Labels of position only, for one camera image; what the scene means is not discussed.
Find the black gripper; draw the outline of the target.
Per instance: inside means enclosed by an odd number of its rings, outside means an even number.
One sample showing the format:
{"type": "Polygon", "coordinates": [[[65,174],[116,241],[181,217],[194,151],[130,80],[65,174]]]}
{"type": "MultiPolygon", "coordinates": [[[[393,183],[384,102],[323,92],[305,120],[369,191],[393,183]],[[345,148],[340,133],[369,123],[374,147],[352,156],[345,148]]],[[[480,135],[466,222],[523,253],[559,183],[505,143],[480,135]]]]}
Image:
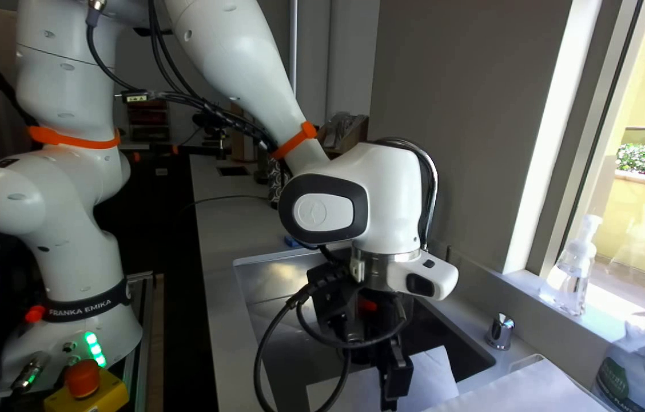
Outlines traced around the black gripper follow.
{"type": "Polygon", "coordinates": [[[400,345],[400,331],[411,321],[411,298],[364,288],[356,298],[356,321],[364,326],[356,359],[378,359],[380,408],[396,412],[399,400],[410,394],[414,363],[400,345]]]}

